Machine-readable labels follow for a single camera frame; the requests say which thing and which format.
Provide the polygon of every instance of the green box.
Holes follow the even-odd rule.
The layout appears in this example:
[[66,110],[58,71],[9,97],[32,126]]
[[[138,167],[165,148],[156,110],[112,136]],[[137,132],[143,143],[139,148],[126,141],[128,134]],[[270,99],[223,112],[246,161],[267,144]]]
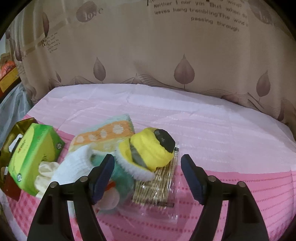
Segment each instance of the green box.
[[34,186],[42,161],[56,161],[65,143],[52,126],[32,123],[17,145],[8,171],[20,189],[36,196]]

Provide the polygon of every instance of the white wall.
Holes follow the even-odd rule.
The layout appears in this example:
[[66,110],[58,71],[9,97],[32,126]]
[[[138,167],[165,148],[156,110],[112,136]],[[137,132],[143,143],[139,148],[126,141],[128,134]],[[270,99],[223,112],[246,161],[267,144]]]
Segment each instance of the white wall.
[[2,39],[0,40],[0,55],[6,53],[5,51],[5,34],[3,35]]

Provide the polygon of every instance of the checkered pattern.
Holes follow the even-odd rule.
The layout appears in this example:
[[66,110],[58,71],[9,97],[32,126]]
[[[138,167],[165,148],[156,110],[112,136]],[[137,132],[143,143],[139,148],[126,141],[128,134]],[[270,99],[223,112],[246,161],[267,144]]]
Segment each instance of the checkered pattern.
[[[58,160],[62,162],[74,136],[60,130],[56,131],[66,143]],[[296,172],[240,174],[207,171],[207,174],[215,175],[222,182],[237,183],[242,180],[247,183],[261,210],[271,241],[278,240],[295,215]],[[178,191],[176,205],[179,210],[176,225],[157,220],[143,220],[136,215],[100,215],[98,221],[107,241],[189,240],[201,214],[202,206],[193,199],[180,166],[177,167],[176,179],[178,183],[175,187]],[[22,191],[18,202],[10,198],[8,201],[18,225],[25,235],[28,235],[39,200]],[[226,214],[227,203],[224,202],[214,240],[220,240],[222,237]],[[71,220],[71,226],[75,240],[81,241],[81,234],[75,219]]]

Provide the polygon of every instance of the bolt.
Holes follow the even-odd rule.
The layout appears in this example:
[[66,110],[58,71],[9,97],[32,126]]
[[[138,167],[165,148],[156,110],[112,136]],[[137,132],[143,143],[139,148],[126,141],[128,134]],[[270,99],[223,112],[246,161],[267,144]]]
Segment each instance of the bolt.
[[241,188],[244,188],[246,186],[246,184],[244,182],[239,182],[238,185],[241,187]]
[[50,185],[49,185],[51,188],[55,188],[56,186],[57,186],[57,182],[52,182],[52,183],[50,183]]
[[79,181],[81,181],[83,183],[83,182],[86,182],[87,179],[88,179],[87,176],[83,176],[83,177],[79,178]]
[[216,178],[214,176],[208,176],[207,178],[210,182],[216,181]]

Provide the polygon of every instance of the gray stripe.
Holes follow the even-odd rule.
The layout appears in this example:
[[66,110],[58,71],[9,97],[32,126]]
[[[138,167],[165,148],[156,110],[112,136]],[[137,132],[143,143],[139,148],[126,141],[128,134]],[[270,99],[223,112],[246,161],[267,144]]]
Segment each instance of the gray stripe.
[[131,140],[129,140],[129,144],[130,144],[130,150],[131,150],[131,156],[132,156],[133,162],[148,169],[148,167],[146,166],[144,160],[140,156],[137,149],[133,146],[133,144],[131,144]]

